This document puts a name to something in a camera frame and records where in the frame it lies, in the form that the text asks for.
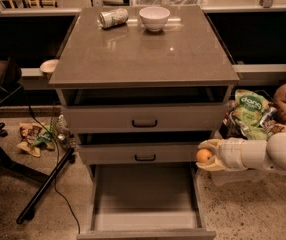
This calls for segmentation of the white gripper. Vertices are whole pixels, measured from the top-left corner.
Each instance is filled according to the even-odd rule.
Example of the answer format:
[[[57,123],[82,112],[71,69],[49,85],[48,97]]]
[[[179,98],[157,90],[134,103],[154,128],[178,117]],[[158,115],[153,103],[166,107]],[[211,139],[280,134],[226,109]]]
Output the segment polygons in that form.
[[[217,150],[219,148],[219,159],[210,158],[205,163],[197,162],[196,165],[205,171],[243,171],[246,170],[242,162],[242,144],[245,142],[241,138],[209,139],[198,145],[199,149]]]

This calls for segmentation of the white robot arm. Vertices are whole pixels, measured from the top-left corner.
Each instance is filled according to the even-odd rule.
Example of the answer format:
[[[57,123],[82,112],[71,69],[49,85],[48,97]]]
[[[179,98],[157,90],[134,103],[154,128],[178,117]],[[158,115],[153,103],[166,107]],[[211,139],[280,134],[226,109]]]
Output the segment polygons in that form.
[[[198,145],[196,165],[210,172],[253,169],[286,176],[286,132],[276,133],[268,140],[203,141]]]

